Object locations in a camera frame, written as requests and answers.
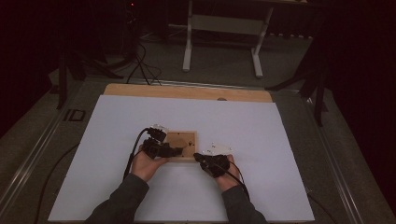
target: white paper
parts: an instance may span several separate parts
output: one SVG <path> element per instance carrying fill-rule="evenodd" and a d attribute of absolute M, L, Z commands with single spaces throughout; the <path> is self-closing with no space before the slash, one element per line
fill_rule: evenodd
<path fill-rule="evenodd" d="M 268 221 L 314 220 L 275 104 L 102 95 L 49 221 L 85 220 L 120 184 L 136 137 L 153 124 L 196 131 L 199 150 L 231 147 Z M 220 191 L 198 163 L 167 163 L 148 184 L 135 221 L 227 221 Z"/>

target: gray long sleeve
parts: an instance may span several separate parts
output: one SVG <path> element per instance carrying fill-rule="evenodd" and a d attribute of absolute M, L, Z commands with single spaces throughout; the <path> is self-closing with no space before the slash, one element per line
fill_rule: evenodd
<path fill-rule="evenodd" d="M 235 186 L 221 194 L 230 224 L 268 223 L 265 217 L 254 208 L 242 187 Z"/>
<path fill-rule="evenodd" d="M 86 224 L 134 223 L 134 213 L 142 203 L 149 185 L 136 175 L 128 175 L 110 198 L 99 204 Z"/>

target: person's left hand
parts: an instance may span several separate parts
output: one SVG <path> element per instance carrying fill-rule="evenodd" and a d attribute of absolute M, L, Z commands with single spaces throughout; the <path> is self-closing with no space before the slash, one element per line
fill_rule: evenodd
<path fill-rule="evenodd" d="M 168 161 L 166 158 L 152 160 L 146 152 L 139 151 L 134 157 L 131 173 L 148 182 L 154 176 L 157 169 Z"/>

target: gray floor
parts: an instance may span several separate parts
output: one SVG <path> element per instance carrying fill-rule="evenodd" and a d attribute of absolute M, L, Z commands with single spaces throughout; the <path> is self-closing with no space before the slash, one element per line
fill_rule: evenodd
<path fill-rule="evenodd" d="M 238 39 L 240 44 L 235 45 L 231 42 L 207 42 L 202 38 L 194 38 L 191 70 L 184 73 L 181 70 L 185 47 L 183 37 L 184 34 L 174 35 L 167 43 L 147 39 L 141 41 L 147 49 L 145 63 L 162 69 L 159 80 L 163 85 L 221 85 L 227 88 L 263 89 L 291 77 L 310 44 L 310 40 L 300 38 L 285 40 L 281 37 L 267 37 L 260 53 L 265 77 L 257 79 L 249 52 L 254 39 L 244 38 L 242 42 Z M 134 66 L 135 64 L 116 72 L 127 77 Z M 29 153 L 42 149 L 37 163 L 32 163 L 35 169 L 32 173 L 27 173 L 26 177 L 29 178 L 25 178 L 24 187 L 15 192 L 15 197 L 10 197 L 9 209 L 3 214 L 1 223 L 34 221 L 39 193 L 50 169 L 67 149 L 80 141 L 97 98 L 106 85 L 126 80 L 98 77 L 94 71 L 88 70 L 89 77 L 84 82 L 70 80 L 69 102 L 65 106 L 65 109 L 86 110 L 87 117 L 82 122 L 63 121 L 65 110 L 55 109 L 57 96 L 46 94 L 0 140 L 2 193 L 8 190 L 14 174 L 26 173 L 19 168 Z M 140 71 L 137 71 L 131 82 L 144 83 L 141 78 Z M 303 182 L 312 190 L 310 194 L 327 208 L 338 223 L 396 223 L 332 93 L 326 91 L 324 101 L 328 111 L 322 113 L 324 127 L 319 128 L 312 118 L 312 105 L 296 92 L 300 85 L 297 83 L 286 90 L 271 93 L 279 108 Z M 43 133 L 49 138 L 40 138 Z M 67 155 L 59 163 L 49 180 L 39 223 L 47 223 L 73 154 Z M 333 223 L 315 202 L 310 202 L 316 218 L 312 223 Z"/>

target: white table leg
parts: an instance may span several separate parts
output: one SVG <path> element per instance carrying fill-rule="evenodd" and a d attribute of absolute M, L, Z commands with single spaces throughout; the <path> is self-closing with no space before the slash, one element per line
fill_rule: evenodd
<path fill-rule="evenodd" d="M 190 71 L 190 63 L 191 63 L 191 17 L 192 17 L 192 0 L 189 1 L 189 17 L 187 18 L 187 44 L 186 50 L 184 52 L 184 61 L 183 61 L 183 71 L 189 72 Z"/>
<path fill-rule="evenodd" d="M 251 49 L 251 56 L 253 59 L 254 71 L 256 73 L 256 77 L 262 77 L 262 65 L 260 63 L 259 52 L 262 47 L 262 41 L 264 40 L 265 33 L 268 29 L 268 25 L 270 23 L 271 15 L 274 11 L 273 7 L 270 7 L 267 11 L 267 15 L 265 16 L 265 22 L 262 24 L 262 29 L 259 35 L 259 41 L 256 45 L 256 48 Z"/>

